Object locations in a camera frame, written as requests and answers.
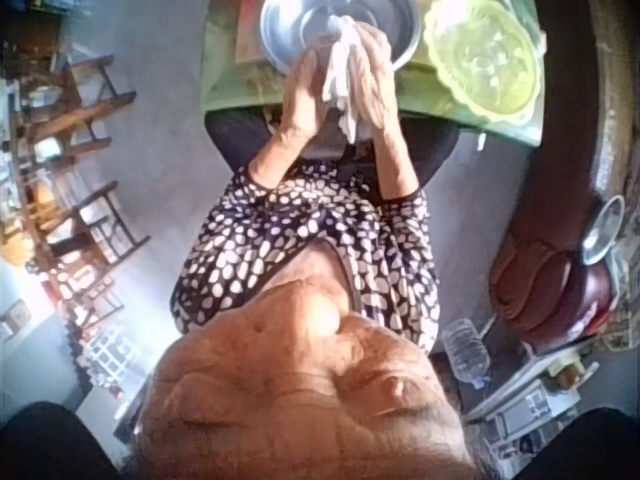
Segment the green bowl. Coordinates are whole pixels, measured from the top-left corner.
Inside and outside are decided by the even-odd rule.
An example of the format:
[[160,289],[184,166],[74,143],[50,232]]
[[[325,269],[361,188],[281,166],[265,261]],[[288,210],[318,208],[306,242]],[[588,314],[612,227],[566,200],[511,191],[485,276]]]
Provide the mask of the green bowl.
[[492,121],[531,119],[541,66],[514,15],[495,0],[436,0],[424,24],[429,59],[456,100]]

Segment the silver bowl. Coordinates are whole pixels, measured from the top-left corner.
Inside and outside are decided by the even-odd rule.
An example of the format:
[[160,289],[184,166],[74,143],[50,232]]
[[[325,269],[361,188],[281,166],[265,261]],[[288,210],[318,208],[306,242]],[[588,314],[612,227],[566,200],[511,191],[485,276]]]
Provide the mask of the silver bowl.
[[602,260],[616,241],[624,217],[624,198],[612,197],[605,203],[582,240],[582,263],[594,265]]
[[415,0],[266,0],[260,37],[273,66],[289,73],[313,40],[331,34],[331,15],[349,15],[386,33],[394,70],[407,63],[418,47],[422,21]]

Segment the black and white dress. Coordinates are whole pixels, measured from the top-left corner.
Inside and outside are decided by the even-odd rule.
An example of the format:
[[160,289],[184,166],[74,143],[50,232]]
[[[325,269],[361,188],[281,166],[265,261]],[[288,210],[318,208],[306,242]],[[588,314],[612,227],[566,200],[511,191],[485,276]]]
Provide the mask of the black and white dress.
[[236,172],[205,221],[171,298],[187,333],[250,300],[314,241],[342,259],[356,310],[425,350],[440,314],[421,191],[374,206],[374,187],[337,162],[299,160],[274,190]]

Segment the plastic water bottle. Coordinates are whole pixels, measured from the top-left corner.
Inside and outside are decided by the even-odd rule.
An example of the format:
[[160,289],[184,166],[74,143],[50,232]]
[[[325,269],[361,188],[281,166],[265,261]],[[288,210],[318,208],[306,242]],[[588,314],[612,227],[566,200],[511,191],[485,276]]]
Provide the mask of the plastic water bottle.
[[481,389],[488,380],[491,359],[471,320],[462,318],[447,325],[442,343],[455,377]]

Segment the hand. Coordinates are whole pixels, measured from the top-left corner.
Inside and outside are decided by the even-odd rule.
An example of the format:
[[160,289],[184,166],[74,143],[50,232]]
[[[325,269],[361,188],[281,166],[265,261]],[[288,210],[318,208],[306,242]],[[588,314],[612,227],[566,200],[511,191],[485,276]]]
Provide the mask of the hand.
[[305,51],[285,83],[280,134],[304,145],[318,133],[327,115],[326,106],[313,93],[317,65],[316,51]]
[[349,56],[351,84],[360,115],[374,129],[398,123],[396,85],[387,36],[371,25],[356,22],[362,45]]

